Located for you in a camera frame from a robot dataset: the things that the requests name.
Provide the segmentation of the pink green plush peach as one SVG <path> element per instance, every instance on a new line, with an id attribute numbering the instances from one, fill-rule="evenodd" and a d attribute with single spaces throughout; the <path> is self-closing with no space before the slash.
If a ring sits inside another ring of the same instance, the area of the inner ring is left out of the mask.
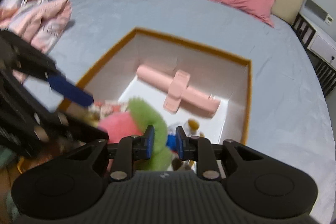
<path id="1" fill-rule="evenodd" d="M 109 135 L 110 143 L 127 136 L 141 136 L 148 126 L 154 127 L 154 144 L 149 160 L 138 160 L 136 170 L 164 171 L 171 166 L 173 153 L 166 146 L 167 124 L 161 114 L 141 98 L 131 98 L 126 111 L 110 114 L 98 122 L 98 128 Z"/>

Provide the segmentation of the pink jacket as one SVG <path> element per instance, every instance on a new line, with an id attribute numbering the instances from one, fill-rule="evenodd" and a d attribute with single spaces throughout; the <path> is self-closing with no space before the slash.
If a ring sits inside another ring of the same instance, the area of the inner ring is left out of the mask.
<path id="1" fill-rule="evenodd" d="M 1 0 L 1 67 L 14 63 L 10 41 L 17 36 L 39 52 L 49 53 L 71 14 L 70 0 Z"/>

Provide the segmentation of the right white nightstand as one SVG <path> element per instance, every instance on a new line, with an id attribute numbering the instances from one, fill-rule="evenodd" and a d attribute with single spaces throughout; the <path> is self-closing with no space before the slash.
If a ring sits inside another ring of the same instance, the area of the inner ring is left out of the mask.
<path id="1" fill-rule="evenodd" d="M 291 27 L 306 53 L 317 60 L 313 68 L 327 97 L 335 89 L 335 41 L 301 14 L 297 14 Z"/>

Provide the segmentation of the cream knitted bunny doll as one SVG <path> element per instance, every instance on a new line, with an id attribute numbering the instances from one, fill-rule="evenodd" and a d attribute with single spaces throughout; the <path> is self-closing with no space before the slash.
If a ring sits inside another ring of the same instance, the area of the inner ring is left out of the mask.
<path id="1" fill-rule="evenodd" d="M 97 127 L 100 120 L 115 113 L 124 113 L 127 111 L 127 108 L 127 102 L 118 102 L 113 100 L 97 101 L 86 109 L 83 121 L 93 127 Z"/>

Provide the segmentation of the grey bed sheet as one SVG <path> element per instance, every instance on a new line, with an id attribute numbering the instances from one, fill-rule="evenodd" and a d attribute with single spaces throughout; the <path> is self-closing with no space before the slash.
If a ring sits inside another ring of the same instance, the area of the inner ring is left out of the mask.
<path id="1" fill-rule="evenodd" d="M 331 221 L 335 204 L 335 142 L 317 76 L 291 27 L 274 26 L 207 0 L 70 0 L 67 29 L 50 52 L 72 81 L 135 27 L 180 36 L 252 60 L 247 144 L 303 170 L 318 185 L 311 215 Z"/>

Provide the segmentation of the orange white storage box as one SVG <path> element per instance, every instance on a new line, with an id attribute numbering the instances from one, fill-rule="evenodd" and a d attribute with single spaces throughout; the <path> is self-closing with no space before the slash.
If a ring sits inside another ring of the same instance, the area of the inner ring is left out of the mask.
<path id="1" fill-rule="evenodd" d="M 213 143 L 248 139 L 252 62 L 227 51 L 135 28 L 76 85 L 96 102 L 141 98 L 167 125 L 194 119 Z"/>

